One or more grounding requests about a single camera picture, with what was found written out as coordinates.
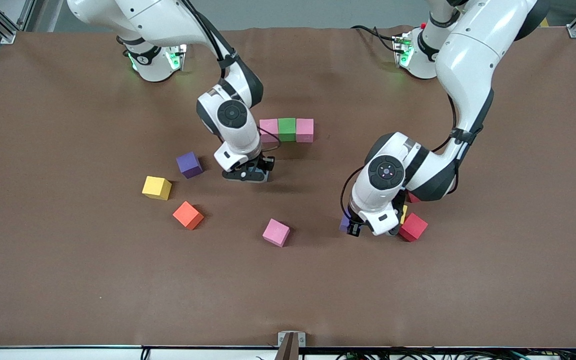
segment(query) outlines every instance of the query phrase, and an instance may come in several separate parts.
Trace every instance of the table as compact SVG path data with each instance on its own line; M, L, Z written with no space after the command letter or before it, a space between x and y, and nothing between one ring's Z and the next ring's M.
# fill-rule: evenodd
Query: table
M384 30L394 34L397 29ZM0 345L576 347L576 39L537 29L494 75L457 192L409 212L423 237L339 232L339 193L382 134L433 148L450 105L369 34L224 36L263 81L256 119L312 117L271 181L227 182L197 97L218 67L147 83L112 34L19 33L0 50ZM205 173L185 179L194 151ZM172 180L166 202L146 176ZM185 230L184 201L206 219ZM286 247L261 234L290 226Z

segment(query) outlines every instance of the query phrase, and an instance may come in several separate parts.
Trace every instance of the green cube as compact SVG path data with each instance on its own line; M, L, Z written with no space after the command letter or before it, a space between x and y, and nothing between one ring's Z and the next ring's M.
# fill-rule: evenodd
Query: green cube
M282 142L297 141L297 119L285 117L277 121L279 123L279 140Z

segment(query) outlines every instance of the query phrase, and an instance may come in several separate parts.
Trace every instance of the red cube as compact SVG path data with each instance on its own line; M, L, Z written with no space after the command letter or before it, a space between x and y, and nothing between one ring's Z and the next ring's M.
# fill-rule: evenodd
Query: red cube
M414 242L419 239L428 227L428 223L423 221L416 214L407 216L404 224L399 228L399 234L409 242Z

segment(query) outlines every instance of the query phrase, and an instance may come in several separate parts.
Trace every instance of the foam block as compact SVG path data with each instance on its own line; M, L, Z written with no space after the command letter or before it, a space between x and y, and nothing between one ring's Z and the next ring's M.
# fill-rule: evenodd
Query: foam block
M408 212L408 205L404 205L404 209L401 212L401 219L399 220L401 225L403 225L404 221L406 220L406 212Z
M297 119L297 142L313 142L315 139L315 121L311 118Z
M168 200L172 184L163 177L146 176L141 193L151 199Z
M176 164L179 166L179 171L181 171L186 179L198 176L204 172L201 164L199 164L199 159L197 159L197 156L192 151L176 158Z
M339 231L343 233L348 232L348 226L350 225L350 220L346 217L346 215L341 216L341 223L339 224Z
M399 234L409 242L414 242L419 239L424 230L428 227L428 223L423 221L419 216L414 213L408 215L404 224L399 228Z
M294 117L278 118L279 140L282 142L297 141L297 119Z
M275 137L279 137L279 122L276 118L259 120L259 128L262 129L259 131L261 142L277 142L277 139L270 135L273 134Z
M410 191L408 192L408 197L410 198L410 203L421 203L421 200L414 196Z
M184 201L172 216L188 230L196 228L204 219L204 215L199 213L188 201Z
M290 227L280 223L276 219L270 219L268 226L265 228L265 231L263 231L263 238L279 246L279 248L283 248L289 233Z

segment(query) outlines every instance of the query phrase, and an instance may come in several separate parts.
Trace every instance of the purple cube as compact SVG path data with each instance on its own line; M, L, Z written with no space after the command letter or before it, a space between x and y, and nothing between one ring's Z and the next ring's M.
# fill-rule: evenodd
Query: purple cube
M195 153L192 151L176 158L176 164L178 164L179 171L181 171L186 179L198 176L204 172L201 164L199 164L199 160L197 159Z
M343 214L341 216L341 224L339 224L339 231L343 231L344 233L347 233L349 225L350 225L350 220L346 217L345 214Z

